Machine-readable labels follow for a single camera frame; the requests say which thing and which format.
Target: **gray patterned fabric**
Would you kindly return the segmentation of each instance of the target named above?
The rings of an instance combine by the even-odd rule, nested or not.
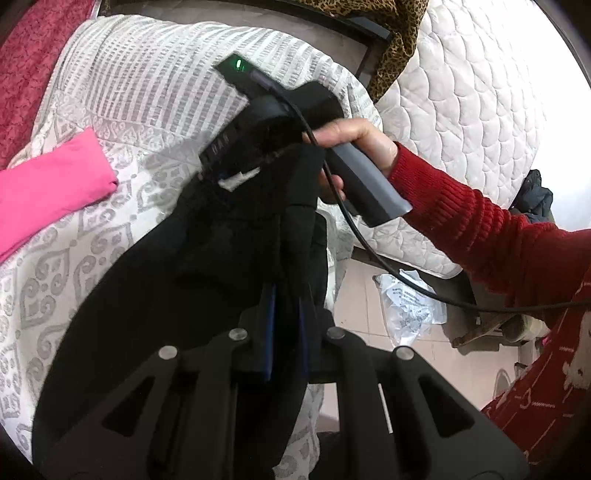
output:
[[[286,87],[320,81],[347,116],[381,127],[354,76],[289,35],[139,16],[84,23],[60,56],[31,142],[10,166],[93,127],[119,188],[48,226],[0,265],[0,423],[28,458],[35,405],[76,309],[121,254],[171,211],[200,168],[200,150],[246,104],[212,69],[233,51]],[[333,207],[320,206],[328,220],[332,308],[352,237]],[[308,388],[277,478],[307,478],[316,464],[322,398],[321,386]]]

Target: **hand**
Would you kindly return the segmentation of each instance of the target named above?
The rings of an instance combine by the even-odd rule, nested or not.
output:
[[[342,118],[326,124],[314,131],[318,145],[324,148],[334,147],[345,142],[354,142],[385,177],[396,165],[398,147],[374,124],[365,118]],[[304,140],[309,143],[308,136],[304,134]],[[332,175],[335,187],[340,197],[345,199],[346,186],[338,175]],[[318,177],[320,183],[320,198],[323,202],[334,203],[335,198],[322,170]]]

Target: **pink towel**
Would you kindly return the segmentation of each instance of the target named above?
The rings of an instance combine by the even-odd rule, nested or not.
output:
[[[35,233],[117,189],[91,128],[53,152],[0,171],[0,264]]]

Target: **quilted white mattress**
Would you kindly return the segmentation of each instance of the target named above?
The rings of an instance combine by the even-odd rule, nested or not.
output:
[[[529,171],[544,126],[524,33],[509,20],[527,29],[520,15],[529,1],[431,0],[417,51],[376,104],[388,136],[502,207]],[[403,219],[361,228],[386,257],[443,278],[461,271]]]

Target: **plastic bag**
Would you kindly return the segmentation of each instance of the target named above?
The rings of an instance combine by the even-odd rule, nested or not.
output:
[[[419,287],[434,290],[427,285],[416,270],[400,270],[400,274]],[[430,330],[432,323],[445,323],[445,304],[430,299],[406,286],[390,274],[377,275],[388,334],[395,346],[411,345],[421,334]]]

